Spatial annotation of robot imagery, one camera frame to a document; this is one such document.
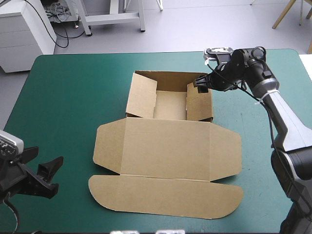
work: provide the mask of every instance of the green table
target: green table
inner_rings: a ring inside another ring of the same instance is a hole
[[[312,84],[296,51],[269,50],[267,62],[280,92],[301,120],[312,127]],[[109,232],[185,229],[188,232],[278,232],[291,206],[271,168],[268,117],[241,91],[215,91],[214,123],[242,136],[243,170],[222,179],[239,185],[244,198],[231,215],[215,220],[114,212],[95,202],[88,179],[110,173],[92,161],[99,125],[125,117],[134,70],[208,72],[202,52],[40,56],[5,127],[25,147],[39,146],[37,164],[64,156],[54,182],[59,193],[48,200],[16,195],[21,232]],[[0,206],[0,231],[15,219]]]

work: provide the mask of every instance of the zip tie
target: zip tie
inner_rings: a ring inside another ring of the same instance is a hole
[[[267,91],[267,92],[262,96],[262,98],[260,98],[259,101],[257,101],[257,102],[255,103],[255,105],[259,105],[260,103],[262,103],[262,102],[263,102],[263,99],[264,99],[267,95],[272,94],[272,93],[279,93],[279,91],[278,91],[277,89]]]

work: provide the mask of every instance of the wooden chair leg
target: wooden chair leg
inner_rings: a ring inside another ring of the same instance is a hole
[[[308,48],[308,54],[312,54],[312,40],[311,40],[310,46]]]
[[[287,4],[287,6],[285,7],[285,9],[282,11],[282,13],[280,14],[280,16],[277,18],[276,22],[274,23],[272,29],[275,29],[279,23],[282,21],[282,19],[285,17],[285,15],[287,14],[287,12],[289,12],[289,10],[291,9],[291,7],[294,5],[294,3],[296,2],[296,0],[290,0],[290,2]]]
[[[309,11],[309,13],[307,14],[307,19],[310,19],[312,16],[312,7],[311,7],[311,10]]]

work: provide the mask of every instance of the flattened cardboard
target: flattened cardboard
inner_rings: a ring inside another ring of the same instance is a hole
[[[212,121],[212,95],[197,92],[193,80],[204,73],[133,73],[126,108],[128,117]]]
[[[243,197],[233,185],[131,175],[94,175],[89,188],[111,210],[209,219],[232,213]]]
[[[128,118],[97,130],[94,162],[120,175],[94,175],[94,199],[115,211],[220,218],[240,204],[240,187],[211,183],[241,171],[239,134],[215,124],[203,73],[136,71]]]
[[[98,128],[93,160],[123,175],[212,181],[241,171],[241,139],[213,123],[128,117]]]

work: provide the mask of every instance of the cardboard box lid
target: cardboard box lid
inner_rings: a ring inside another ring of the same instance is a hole
[[[232,213],[243,197],[233,185],[131,175],[94,175],[89,189],[111,210],[207,219]]]
[[[208,122],[128,117],[98,128],[93,160],[123,175],[213,181],[241,171],[241,139]]]
[[[203,73],[136,71],[132,76],[127,116],[211,121],[211,91],[199,94],[193,86],[193,80],[200,75]]]

